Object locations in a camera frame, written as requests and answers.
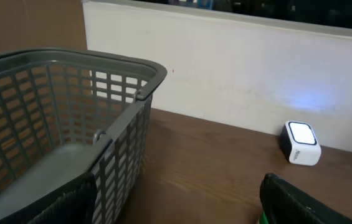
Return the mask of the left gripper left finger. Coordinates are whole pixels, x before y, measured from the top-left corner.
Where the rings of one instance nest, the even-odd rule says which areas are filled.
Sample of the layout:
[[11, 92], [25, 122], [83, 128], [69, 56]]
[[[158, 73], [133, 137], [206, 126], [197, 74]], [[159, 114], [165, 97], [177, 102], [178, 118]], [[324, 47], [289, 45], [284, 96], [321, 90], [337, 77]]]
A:
[[0, 219], [0, 224], [91, 224], [96, 199], [95, 176], [85, 172], [34, 203]]

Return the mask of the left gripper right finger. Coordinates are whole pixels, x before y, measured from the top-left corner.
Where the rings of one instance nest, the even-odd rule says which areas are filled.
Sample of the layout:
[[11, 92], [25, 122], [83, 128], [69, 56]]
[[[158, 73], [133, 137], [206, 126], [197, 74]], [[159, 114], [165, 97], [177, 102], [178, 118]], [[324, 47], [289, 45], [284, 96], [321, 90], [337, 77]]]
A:
[[260, 202], [269, 224], [352, 224], [352, 219], [273, 173], [264, 176]]

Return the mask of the green lid white jar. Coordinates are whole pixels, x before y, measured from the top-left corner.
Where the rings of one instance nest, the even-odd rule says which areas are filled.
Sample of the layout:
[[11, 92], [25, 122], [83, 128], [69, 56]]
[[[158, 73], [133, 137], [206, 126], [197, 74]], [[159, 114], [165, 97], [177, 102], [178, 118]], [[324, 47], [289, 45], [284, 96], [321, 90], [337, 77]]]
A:
[[256, 224], [269, 224], [267, 217], [265, 215], [265, 212], [262, 212], [262, 214], [258, 218]]

